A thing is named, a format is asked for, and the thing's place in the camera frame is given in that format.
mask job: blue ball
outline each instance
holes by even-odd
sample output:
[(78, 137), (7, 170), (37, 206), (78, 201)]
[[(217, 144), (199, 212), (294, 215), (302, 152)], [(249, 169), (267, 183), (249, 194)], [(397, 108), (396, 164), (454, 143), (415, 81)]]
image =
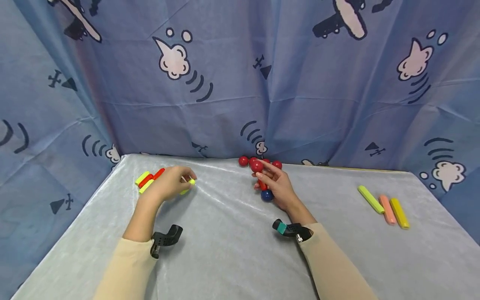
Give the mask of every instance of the blue ball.
[(273, 193), (271, 190), (262, 191), (262, 200), (266, 202), (270, 202), (273, 200)]

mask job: teal button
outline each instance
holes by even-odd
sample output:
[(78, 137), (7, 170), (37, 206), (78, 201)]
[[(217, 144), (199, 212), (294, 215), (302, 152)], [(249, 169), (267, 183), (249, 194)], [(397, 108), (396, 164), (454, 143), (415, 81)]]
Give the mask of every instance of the teal button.
[(278, 228), (276, 229), (280, 234), (283, 234), (287, 229), (287, 225), (285, 223), (278, 224)]

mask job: red ball cluster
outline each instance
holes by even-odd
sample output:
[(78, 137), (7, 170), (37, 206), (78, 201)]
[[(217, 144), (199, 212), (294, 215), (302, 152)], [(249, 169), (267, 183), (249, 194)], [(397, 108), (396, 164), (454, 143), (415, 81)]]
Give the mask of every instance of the red ball cluster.
[[(250, 166), (253, 172), (262, 172), (262, 170), (264, 169), (264, 166), (261, 162), (256, 160), (258, 160), (258, 158), (254, 156), (250, 157), (250, 159), (248, 159), (247, 156), (241, 156), (239, 158), (239, 165), (241, 165), (242, 167)], [(270, 160), (268, 158), (264, 158), (263, 161), (270, 163)], [(274, 160), (272, 162), (272, 165), (274, 165), (279, 169), (282, 168), (282, 163), (278, 160)]]

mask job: beige sleeve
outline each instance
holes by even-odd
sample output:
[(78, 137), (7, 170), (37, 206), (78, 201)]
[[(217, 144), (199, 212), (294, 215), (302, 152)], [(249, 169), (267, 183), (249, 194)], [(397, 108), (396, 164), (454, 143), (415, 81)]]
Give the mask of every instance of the beige sleeve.
[(94, 300), (136, 300), (145, 290), (156, 259), (150, 255), (153, 240), (140, 243), (121, 239), (113, 253)]
[(320, 223), (306, 225), (313, 231), (299, 243), (307, 259), (321, 300), (377, 300), (358, 269)]

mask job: small yellow block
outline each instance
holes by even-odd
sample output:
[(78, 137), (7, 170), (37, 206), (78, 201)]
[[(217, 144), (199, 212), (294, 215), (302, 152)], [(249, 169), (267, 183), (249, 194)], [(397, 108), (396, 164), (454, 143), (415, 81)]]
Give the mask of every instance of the small yellow block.
[(402, 229), (409, 229), (410, 223), (403, 212), (403, 208), (400, 205), (400, 201), (397, 198), (390, 199), (390, 204), (393, 209), (393, 213), (395, 214), (396, 220)]
[(138, 191), (140, 194), (143, 194), (144, 191), (150, 186), (150, 184), (152, 184), (153, 180), (150, 179), (149, 181), (147, 181), (147, 183)]
[[(190, 179), (188, 182), (189, 182), (191, 185), (195, 185), (195, 179), (193, 179), (193, 178)], [(185, 195), (188, 191), (189, 191), (189, 190), (181, 191), (181, 192), (180, 192), (180, 195)]]
[(140, 177), (137, 178), (137, 180), (135, 180), (135, 185), (138, 186), (140, 184), (140, 182), (142, 182), (145, 179), (145, 177), (147, 177), (149, 174), (150, 174), (150, 172), (146, 171), (142, 175), (140, 175)]

